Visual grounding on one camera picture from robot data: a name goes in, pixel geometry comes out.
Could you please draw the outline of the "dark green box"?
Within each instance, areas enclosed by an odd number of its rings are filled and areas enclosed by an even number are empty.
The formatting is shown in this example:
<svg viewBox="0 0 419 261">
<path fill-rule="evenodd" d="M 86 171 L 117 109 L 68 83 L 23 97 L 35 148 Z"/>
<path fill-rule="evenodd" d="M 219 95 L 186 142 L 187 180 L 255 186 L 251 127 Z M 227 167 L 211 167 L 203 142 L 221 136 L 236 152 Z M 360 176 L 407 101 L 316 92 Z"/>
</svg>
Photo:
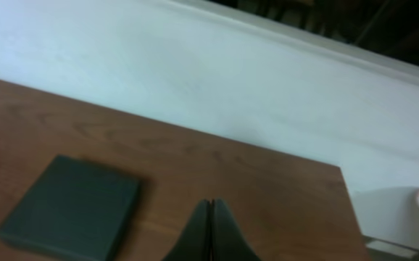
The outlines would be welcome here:
<svg viewBox="0 0 419 261">
<path fill-rule="evenodd" d="M 61 260 L 113 260 L 139 186 L 115 169 L 59 155 L 1 223 L 0 239 Z"/>
</svg>

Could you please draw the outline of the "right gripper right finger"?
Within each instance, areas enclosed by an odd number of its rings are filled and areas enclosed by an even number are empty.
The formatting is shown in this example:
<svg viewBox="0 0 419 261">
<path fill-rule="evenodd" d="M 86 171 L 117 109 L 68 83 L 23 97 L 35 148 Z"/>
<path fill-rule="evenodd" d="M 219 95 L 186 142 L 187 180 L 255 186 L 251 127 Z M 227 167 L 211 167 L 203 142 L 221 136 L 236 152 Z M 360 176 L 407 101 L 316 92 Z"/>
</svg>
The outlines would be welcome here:
<svg viewBox="0 0 419 261">
<path fill-rule="evenodd" d="M 222 199 L 212 201 L 212 259 L 215 261 L 260 261 L 244 238 L 229 206 Z"/>
</svg>

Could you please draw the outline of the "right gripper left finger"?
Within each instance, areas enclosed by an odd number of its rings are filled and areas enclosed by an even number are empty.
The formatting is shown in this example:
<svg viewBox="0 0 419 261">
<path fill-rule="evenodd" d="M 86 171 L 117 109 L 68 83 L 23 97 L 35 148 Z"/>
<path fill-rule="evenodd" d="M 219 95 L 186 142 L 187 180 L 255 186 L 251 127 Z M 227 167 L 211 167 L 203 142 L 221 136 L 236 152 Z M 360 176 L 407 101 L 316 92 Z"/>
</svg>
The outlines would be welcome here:
<svg viewBox="0 0 419 261">
<path fill-rule="evenodd" d="M 210 203 L 198 203 L 174 247 L 163 261 L 208 261 L 210 259 Z"/>
</svg>

